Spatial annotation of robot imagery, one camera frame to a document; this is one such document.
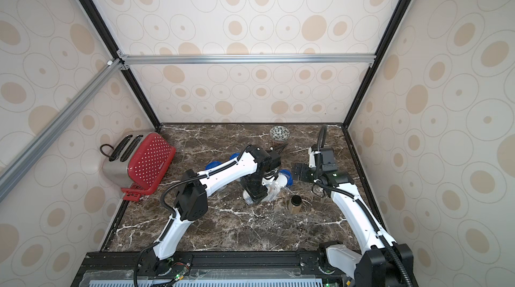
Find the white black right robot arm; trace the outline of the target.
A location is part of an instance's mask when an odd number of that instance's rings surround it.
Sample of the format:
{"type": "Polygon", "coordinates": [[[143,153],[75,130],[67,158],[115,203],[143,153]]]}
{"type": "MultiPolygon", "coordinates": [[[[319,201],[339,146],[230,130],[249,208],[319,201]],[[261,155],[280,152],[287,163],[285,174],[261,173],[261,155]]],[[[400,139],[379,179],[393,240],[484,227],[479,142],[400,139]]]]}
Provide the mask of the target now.
{"type": "Polygon", "coordinates": [[[326,136],[327,126],[323,125],[317,143],[308,149],[309,162],[294,164],[292,177],[321,188],[338,206],[360,251],[337,242],[321,244],[321,271],[340,270],[354,286],[417,286],[413,252],[406,244],[397,243],[371,213],[354,180],[338,168],[334,150],[325,144],[326,136]]]}

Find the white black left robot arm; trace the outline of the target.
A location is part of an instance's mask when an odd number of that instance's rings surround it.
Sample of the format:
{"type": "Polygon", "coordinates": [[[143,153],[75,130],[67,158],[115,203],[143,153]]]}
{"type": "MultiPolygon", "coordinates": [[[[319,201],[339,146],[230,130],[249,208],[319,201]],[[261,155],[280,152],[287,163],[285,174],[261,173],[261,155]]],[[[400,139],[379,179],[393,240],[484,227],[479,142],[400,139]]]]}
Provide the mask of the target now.
{"type": "Polygon", "coordinates": [[[134,280],[138,279],[143,257],[151,255],[157,262],[172,257],[190,225],[208,211],[208,198],[233,181],[240,182],[251,204],[275,200],[282,188],[292,185],[291,173],[280,170],[280,165],[279,151],[249,144],[223,164],[198,173],[188,170],[181,181],[160,196],[160,204],[170,216],[155,242],[139,253],[134,280]]]}

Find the red polka dot toaster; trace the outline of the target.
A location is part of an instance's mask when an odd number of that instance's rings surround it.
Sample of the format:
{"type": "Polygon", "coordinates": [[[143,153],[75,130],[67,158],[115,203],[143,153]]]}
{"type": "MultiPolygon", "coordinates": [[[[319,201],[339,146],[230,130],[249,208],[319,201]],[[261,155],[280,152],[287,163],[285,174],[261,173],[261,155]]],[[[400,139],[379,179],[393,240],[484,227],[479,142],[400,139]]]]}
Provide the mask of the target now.
{"type": "Polygon", "coordinates": [[[153,193],[165,176],[176,148],[156,132],[129,132],[117,145],[102,144],[103,174],[123,190],[153,193]]]}

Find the red plastic rack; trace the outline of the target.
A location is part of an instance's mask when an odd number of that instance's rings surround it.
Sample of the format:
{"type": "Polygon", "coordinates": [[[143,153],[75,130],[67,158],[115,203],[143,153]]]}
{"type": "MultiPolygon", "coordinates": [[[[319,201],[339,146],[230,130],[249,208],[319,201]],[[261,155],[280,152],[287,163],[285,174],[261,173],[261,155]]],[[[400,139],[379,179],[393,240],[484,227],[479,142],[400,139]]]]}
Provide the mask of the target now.
{"type": "Polygon", "coordinates": [[[121,190],[122,190],[122,193],[124,194],[124,196],[123,196],[124,201],[138,202],[142,198],[142,190],[143,189],[135,183],[131,187],[121,188],[121,190]]]}

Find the silver aluminium crossbar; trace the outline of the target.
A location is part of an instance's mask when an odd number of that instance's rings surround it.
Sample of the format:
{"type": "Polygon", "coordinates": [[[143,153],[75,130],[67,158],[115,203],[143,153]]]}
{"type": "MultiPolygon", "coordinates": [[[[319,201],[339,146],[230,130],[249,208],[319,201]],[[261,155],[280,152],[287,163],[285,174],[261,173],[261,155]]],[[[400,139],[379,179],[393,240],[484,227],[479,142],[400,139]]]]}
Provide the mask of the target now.
{"type": "Polygon", "coordinates": [[[122,55],[129,65],[373,63],[374,54],[122,55]]]}

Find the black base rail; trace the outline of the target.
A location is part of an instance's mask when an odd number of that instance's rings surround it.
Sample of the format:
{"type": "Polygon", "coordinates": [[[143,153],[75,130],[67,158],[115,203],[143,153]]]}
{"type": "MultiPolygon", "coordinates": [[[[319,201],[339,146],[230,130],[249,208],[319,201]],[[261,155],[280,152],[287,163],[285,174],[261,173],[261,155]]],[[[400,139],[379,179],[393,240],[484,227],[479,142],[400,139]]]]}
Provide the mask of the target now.
{"type": "Polygon", "coordinates": [[[86,255],[73,286],[417,286],[405,244],[355,253],[336,241],[317,251],[144,252],[86,255]]]}

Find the silver aluminium left rail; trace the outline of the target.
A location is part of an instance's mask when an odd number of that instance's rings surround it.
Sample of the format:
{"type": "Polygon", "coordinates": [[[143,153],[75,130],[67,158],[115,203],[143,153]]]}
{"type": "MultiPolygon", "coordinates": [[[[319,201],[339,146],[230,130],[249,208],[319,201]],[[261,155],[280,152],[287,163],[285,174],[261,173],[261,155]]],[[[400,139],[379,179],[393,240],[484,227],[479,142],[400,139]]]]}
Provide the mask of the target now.
{"type": "Polygon", "coordinates": [[[23,179],[39,158],[52,146],[55,140],[95,97],[111,76],[120,71],[121,59],[114,59],[91,79],[86,86],[61,110],[56,117],[19,153],[1,173],[1,200],[23,179]]]}

